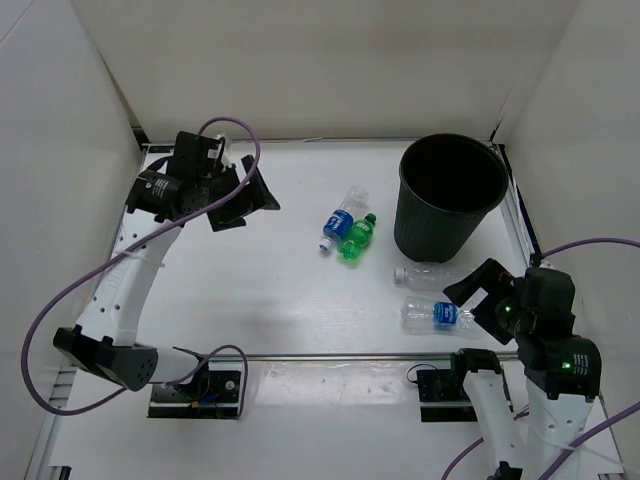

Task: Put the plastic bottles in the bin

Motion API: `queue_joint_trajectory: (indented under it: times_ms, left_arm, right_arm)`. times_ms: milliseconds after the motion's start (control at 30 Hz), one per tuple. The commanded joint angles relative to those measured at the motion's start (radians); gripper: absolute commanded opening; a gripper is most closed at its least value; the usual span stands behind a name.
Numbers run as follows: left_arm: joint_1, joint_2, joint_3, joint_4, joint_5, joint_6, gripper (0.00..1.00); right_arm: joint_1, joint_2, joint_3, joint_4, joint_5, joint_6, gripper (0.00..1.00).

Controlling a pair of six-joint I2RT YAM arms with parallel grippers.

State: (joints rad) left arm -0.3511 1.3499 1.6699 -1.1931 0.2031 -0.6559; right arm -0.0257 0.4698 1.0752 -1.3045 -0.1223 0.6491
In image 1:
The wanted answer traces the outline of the blue label bottle white cap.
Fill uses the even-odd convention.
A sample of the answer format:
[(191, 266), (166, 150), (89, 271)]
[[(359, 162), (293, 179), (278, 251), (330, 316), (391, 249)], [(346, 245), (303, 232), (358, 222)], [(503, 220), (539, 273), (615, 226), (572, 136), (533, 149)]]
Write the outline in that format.
[(347, 192), (340, 206), (333, 211), (322, 228), (319, 249), (322, 253), (329, 253), (336, 249), (346, 238), (357, 217), (367, 206), (369, 193), (359, 186), (352, 186)]

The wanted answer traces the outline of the green plastic bottle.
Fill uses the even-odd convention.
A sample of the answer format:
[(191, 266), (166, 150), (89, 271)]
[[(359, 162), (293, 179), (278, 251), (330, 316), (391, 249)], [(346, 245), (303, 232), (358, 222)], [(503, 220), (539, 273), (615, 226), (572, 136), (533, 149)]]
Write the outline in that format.
[(373, 237), (376, 221), (376, 215), (368, 213), (354, 222), (338, 248), (343, 260), (354, 262), (359, 259)]

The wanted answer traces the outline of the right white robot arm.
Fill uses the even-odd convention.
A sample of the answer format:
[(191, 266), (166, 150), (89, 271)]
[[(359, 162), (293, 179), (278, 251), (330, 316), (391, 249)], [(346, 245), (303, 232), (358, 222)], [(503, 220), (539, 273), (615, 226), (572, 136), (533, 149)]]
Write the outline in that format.
[(472, 309), (472, 318), (501, 344), (516, 342), (529, 404), (528, 434), (522, 437), (504, 395), (496, 354), (470, 348), (452, 354), (449, 387), (471, 402), (487, 448), (489, 478), (577, 478), (578, 455), (565, 467), (547, 470), (561, 454), (571, 453), (600, 391), (600, 352), (593, 341), (573, 332), (572, 278), (542, 267), (515, 277), (488, 259), (444, 293), (462, 306), (478, 290), (486, 295)]

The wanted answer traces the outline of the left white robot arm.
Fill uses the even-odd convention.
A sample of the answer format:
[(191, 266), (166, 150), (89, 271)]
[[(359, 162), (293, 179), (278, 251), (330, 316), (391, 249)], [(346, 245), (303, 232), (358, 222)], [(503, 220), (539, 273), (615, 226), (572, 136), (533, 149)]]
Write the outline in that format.
[(118, 238), (92, 299), (72, 327), (61, 327), (53, 345), (73, 365), (130, 391), (148, 384), (175, 385), (188, 400), (206, 395), (210, 377), (201, 357), (137, 340), (141, 313), (163, 260), (193, 214), (204, 209), (215, 232), (245, 225), (247, 215), (277, 210), (256, 167), (239, 179), (223, 136), (181, 131), (173, 151), (140, 171), (125, 202)]

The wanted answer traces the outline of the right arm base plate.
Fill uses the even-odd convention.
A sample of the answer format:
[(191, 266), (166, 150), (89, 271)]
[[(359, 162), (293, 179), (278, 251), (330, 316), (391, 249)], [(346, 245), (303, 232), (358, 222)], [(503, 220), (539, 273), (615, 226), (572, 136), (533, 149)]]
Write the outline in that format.
[(423, 423), (476, 422), (476, 412), (454, 367), (419, 363), (408, 369), (406, 380), (418, 389)]

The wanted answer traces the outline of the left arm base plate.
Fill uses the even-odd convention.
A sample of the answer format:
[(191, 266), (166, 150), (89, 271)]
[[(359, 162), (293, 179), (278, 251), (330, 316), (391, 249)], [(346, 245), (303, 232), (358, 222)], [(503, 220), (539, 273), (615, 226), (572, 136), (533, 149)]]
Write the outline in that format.
[(188, 383), (151, 390), (150, 419), (238, 420), (244, 408), (245, 368), (241, 362), (210, 362)]

